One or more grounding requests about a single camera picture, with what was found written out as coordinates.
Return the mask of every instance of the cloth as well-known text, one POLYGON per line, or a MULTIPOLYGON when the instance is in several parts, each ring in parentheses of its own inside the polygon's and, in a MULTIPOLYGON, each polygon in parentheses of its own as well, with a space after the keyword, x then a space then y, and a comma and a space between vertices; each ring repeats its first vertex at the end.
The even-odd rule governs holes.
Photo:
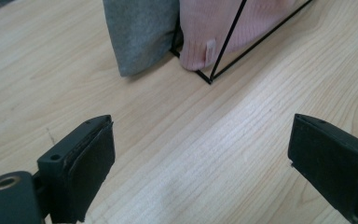
POLYGON ((178 0, 103 0, 103 7, 121 76, 144 71, 171 48, 178 0))
MULTIPOLYGON (((288 15, 296 0, 248 0, 225 53, 242 49, 288 15)), ((241 0, 180 0, 184 35, 180 63, 188 70, 217 60, 241 0)))

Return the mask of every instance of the gray fabric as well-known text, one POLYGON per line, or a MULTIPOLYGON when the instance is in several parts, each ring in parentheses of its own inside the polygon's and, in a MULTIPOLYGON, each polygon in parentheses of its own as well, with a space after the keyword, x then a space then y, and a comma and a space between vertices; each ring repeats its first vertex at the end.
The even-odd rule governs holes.
POLYGON ((178 0, 103 0, 103 7, 121 76, 144 71, 170 49, 178 0))

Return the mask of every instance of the wooden table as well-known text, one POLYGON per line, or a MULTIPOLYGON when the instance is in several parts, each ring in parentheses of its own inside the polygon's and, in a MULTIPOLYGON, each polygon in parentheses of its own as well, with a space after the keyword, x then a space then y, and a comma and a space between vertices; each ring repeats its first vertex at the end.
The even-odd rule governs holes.
POLYGON ((86 223, 346 223, 290 166, 295 113, 358 137, 358 1, 316 0, 212 86, 170 54, 120 77, 102 1, 0 9, 0 175, 115 121, 86 223))

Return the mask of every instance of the screw hole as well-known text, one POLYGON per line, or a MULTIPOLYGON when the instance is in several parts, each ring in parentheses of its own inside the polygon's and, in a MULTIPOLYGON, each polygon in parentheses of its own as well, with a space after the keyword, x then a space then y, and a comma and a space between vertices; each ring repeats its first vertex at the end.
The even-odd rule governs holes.
POLYGON ((8 176, 3 179, 0 179, 0 190, 9 189, 15 186, 19 182, 20 182, 20 177, 17 175, 8 176))
POLYGON ((51 157, 50 157, 50 159, 52 160, 52 161, 56 161, 56 160, 59 160, 60 159, 60 155, 52 155, 51 157))

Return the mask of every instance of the pink fabric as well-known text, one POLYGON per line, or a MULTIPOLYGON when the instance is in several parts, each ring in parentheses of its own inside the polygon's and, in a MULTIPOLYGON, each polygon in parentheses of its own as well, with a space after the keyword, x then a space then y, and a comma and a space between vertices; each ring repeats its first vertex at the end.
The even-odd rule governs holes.
MULTIPOLYGON (((225 53, 243 48, 288 15, 296 0, 248 0, 225 53)), ((181 65, 197 70, 214 63, 241 0, 180 0, 185 43, 181 65)))

